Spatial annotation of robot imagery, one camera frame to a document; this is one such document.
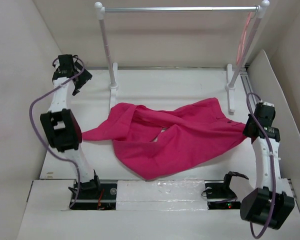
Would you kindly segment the pink trousers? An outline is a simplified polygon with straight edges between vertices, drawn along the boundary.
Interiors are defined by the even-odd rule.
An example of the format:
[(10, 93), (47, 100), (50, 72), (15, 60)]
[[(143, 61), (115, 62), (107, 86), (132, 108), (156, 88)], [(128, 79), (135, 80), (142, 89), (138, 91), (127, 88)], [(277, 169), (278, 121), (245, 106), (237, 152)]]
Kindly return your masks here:
[(115, 156), (145, 180), (194, 168), (238, 146), (245, 125), (227, 118), (212, 97), (173, 111), (118, 103), (84, 141), (110, 140)]

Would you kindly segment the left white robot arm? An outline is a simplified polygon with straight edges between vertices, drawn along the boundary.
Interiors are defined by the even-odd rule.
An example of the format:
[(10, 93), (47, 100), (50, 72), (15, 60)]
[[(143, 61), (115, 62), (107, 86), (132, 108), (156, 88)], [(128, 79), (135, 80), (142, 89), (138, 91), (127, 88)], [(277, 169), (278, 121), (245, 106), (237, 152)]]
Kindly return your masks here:
[(92, 79), (92, 75), (79, 63), (77, 55), (59, 55), (52, 65), (55, 68), (52, 102), (48, 111), (40, 115), (40, 122), (49, 146), (61, 154), (64, 162), (74, 166), (78, 182), (70, 189), (78, 189), (94, 199), (102, 191), (100, 180), (83, 153), (82, 131), (70, 108), (70, 99)]

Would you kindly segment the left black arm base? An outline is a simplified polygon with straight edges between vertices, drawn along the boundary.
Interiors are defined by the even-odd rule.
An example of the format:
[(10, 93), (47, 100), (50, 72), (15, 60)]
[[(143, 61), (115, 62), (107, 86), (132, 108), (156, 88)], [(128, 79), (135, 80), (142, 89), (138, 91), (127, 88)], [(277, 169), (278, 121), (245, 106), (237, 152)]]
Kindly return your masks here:
[(97, 192), (82, 191), (75, 201), (75, 190), (71, 190), (72, 196), (69, 203), (71, 210), (112, 211), (117, 203), (117, 181), (104, 181)]

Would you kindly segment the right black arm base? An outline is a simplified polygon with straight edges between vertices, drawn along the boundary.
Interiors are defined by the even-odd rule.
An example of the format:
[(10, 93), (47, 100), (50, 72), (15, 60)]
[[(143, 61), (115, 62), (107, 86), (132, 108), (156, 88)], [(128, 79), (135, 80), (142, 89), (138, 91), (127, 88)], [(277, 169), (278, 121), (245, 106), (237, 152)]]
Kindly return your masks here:
[(207, 200), (208, 210), (239, 210), (241, 203), (236, 194), (230, 189), (232, 177), (249, 178), (235, 171), (225, 174), (223, 180), (205, 180), (205, 190), (201, 196)]

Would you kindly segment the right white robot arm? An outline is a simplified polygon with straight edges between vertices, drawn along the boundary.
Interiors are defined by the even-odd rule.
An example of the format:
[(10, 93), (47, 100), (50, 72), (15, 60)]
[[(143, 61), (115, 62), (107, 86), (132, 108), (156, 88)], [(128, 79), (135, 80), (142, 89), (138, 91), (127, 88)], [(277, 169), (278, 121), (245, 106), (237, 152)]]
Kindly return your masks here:
[(278, 230), (295, 207), (293, 194), (285, 189), (279, 165), (280, 131), (273, 127), (276, 110), (272, 103), (259, 102), (243, 134), (251, 139), (256, 162), (256, 186), (241, 200), (240, 217), (250, 223)]

